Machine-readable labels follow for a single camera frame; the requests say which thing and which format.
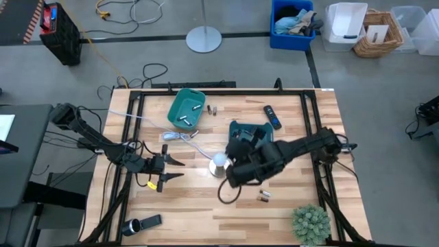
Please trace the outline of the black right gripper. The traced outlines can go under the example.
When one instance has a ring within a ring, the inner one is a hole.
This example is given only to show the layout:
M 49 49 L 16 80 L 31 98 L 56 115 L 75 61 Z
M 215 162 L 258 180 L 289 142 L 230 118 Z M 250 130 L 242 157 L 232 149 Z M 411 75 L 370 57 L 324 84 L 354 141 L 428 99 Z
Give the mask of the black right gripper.
M 243 185 L 260 185 L 284 170 L 287 161 L 287 142 L 272 141 L 270 124 L 256 125 L 252 129 L 252 144 L 262 145 L 256 149 L 247 140 L 232 138 L 225 153 L 233 161 L 226 169 L 226 178 L 232 188 Z

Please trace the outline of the dark teal plastic bin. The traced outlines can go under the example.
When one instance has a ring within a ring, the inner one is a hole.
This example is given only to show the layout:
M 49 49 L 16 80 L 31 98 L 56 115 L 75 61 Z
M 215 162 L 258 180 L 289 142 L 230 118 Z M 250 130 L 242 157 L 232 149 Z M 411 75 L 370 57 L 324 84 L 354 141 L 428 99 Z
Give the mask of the dark teal plastic bin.
M 234 137 L 233 137 L 233 133 L 234 133 L 234 131 L 236 131 L 236 130 L 241 130 L 241 131 L 242 131 L 242 130 L 248 130 L 248 131 L 252 132 L 252 129 L 253 129 L 256 125 L 258 125 L 258 124 L 251 124 L 251 123 L 238 123 L 237 121 L 232 121 L 232 122 L 230 123 L 230 125 L 229 125 L 228 139 L 231 140 L 232 138 L 234 138 Z M 239 137 L 236 138 L 236 139 L 239 139 L 239 140 L 247 140 L 247 141 L 250 142 L 251 145 L 255 146 L 256 148 L 259 147 L 260 145 L 254 145 L 254 144 L 252 144 L 252 138 L 253 138 L 253 136 L 248 136 L 248 135 L 242 134 L 242 133 L 240 132 Z M 273 142 L 273 140 L 274 140 L 274 133 L 273 133 L 273 127 L 272 127 L 272 141 L 271 141 L 271 142 Z

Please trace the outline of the black rectangular device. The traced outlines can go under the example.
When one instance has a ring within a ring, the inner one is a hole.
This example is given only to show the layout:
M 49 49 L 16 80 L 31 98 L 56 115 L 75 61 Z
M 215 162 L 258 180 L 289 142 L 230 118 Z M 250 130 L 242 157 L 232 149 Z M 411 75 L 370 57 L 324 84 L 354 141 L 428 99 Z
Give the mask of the black rectangular device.
M 141 220 L 140 223 L 142 230 L 154 228 L 162 224 L 162 216 L 160 214 L 153 215 L 151 217 Z

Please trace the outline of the light teal plastic bin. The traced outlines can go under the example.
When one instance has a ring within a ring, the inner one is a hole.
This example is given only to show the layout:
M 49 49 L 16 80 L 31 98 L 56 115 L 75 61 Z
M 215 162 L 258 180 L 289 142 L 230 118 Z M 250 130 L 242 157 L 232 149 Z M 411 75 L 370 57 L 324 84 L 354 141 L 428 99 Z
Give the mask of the light teal plastic bin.
M 181 89 L 178 91 L 168 111 L 167 119 L 176 127 L 182 130 L 194 130 L 201 118 L 204 109 L 206 95 L 201 91 L 193 89 Z M 194 106 L 201 105 L 201 108 L 192 110 Z M 177 118 L 186 115 L 192 126 L 188 126 L 183 120 Z

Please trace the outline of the black round object corner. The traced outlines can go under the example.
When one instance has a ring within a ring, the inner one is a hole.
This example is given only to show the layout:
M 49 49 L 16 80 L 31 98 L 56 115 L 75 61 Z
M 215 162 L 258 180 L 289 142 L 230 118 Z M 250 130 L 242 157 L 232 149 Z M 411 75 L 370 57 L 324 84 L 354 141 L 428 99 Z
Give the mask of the black round object corner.
M 138 219 L 131 219 L 123 223 L 121 233 L 129 237 L 137 234 L 142 229 L 141 222 Z

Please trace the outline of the long black bar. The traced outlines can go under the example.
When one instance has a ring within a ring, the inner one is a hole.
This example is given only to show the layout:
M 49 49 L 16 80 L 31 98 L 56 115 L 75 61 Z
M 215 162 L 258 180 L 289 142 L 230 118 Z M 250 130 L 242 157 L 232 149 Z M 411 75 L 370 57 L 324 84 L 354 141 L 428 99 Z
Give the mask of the long black bar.
M 162 83 L 151 84 L 152 89 L 203 89 L 203 88 L 236 88 L 236 81 L 218 81 L 218 82 L 181 82 L 181 83 Z

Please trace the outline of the green artificial plant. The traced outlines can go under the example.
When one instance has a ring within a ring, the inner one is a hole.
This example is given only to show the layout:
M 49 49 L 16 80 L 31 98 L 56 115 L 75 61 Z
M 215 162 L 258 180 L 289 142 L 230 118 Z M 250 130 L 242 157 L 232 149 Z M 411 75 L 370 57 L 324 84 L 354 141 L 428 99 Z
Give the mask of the green artificial plant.
M 317 246 L 331 235 L 330 221 L 322 207 L 314 204 L 298 207 L 292 213 L 292 233 L 300 243 Z

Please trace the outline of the blue storage bin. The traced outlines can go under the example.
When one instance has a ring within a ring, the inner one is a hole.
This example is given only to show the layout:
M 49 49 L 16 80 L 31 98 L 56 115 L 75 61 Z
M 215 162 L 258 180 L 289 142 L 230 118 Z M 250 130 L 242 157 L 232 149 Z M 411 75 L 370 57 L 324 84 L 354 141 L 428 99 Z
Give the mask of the blue storage bin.
M 297 51 L 307 51 L 311 42 L 316 37 L 316 32 L 312 31 L 309 36 L 276 34 L 275 17 L 281 8 L 293 6 L 298 10 L 313 10 L 313 3 L 308 0 L 272 0 L 272 11 L 270 17 L 270 47 L 273 49 L 287 49 Z

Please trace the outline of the light blue cloth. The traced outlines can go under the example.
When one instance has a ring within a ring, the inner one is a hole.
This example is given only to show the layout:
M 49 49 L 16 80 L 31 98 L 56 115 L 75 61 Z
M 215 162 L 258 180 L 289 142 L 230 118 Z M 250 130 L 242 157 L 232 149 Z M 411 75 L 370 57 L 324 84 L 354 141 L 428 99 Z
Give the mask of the light blue cloth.
M 303 16 L 307 13 L 306 10 L 279 12 L 275 15 L 274 32 L 276 34 L 287 34 L 293 27 L 299 24 Z

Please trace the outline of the beige cloth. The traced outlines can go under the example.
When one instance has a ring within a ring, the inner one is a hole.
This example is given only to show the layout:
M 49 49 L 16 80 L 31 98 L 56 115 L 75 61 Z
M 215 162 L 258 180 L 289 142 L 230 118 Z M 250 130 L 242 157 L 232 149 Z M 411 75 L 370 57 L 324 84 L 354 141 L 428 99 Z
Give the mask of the beige cloth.
M 306 14 L 304 14 L 298 24 L 293 26 L 288 33 L 291 35 L 303 35 L 303 36 L 310 36 L 311 34 L 311 28 L 309 27 L 312 23 L 313 17 L 316 15 L 316 12 L 314 11 L 308 11 Z

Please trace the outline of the dark grey desk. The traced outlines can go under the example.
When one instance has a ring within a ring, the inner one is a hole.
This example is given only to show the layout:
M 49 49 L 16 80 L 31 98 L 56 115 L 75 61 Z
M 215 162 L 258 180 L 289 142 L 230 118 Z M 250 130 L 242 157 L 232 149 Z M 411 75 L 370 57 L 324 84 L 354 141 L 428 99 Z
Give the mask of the dark grey desk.
M 50 104 L 0 106 L 0 115 L 14 115 L 6 141 L 19 148 L 0 154 L 0 209 L 22 203 L 52 109 Z

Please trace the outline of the white paper card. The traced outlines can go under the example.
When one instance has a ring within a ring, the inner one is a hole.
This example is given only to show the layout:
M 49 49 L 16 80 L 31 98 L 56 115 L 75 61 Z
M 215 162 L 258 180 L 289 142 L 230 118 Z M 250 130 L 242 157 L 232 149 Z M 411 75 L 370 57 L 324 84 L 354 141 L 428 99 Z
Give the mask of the white paper card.
M 366 40 L 372 44 L 384 43 L 389 25 L 369 25 L 366 30 Z

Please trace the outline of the white paper sheet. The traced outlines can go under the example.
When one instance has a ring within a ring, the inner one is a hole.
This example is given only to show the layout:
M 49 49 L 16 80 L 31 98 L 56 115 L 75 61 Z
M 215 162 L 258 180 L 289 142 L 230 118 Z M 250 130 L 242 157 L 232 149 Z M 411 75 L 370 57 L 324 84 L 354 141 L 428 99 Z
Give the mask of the white paper sheet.
M 0 115 L 0 141 L 6 141 L 15 115 Z

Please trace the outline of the wicker basket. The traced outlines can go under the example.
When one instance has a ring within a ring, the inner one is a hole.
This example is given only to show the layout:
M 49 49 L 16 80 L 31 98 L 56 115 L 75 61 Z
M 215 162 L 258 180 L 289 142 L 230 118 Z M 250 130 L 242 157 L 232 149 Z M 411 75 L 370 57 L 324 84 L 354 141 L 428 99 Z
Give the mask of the wicker basket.
M 389 25 L 382 44 L 373 44 L 366 37 L 361 38 L 353 47 L 353 51 L 361 58 L 380 58 L 400 47 L 404 41 L 395 18 L 390 12 L 368 9 L 363 21 L 368 29 L 371 25 Z

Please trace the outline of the clear plastic bin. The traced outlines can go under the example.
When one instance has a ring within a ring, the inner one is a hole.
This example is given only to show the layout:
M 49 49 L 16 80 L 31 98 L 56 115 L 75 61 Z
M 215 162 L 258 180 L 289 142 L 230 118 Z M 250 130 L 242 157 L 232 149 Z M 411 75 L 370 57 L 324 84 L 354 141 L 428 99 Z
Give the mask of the clear plastic bin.
M 390 9 L 396 20 L 403 37 L 403 44 L 396 48 L 393 54 L 410 54 L 417 52 L 414 41 L 411 38 L 412 32 L 426 16 L 426 12 L 420 6 L 400 5 Z

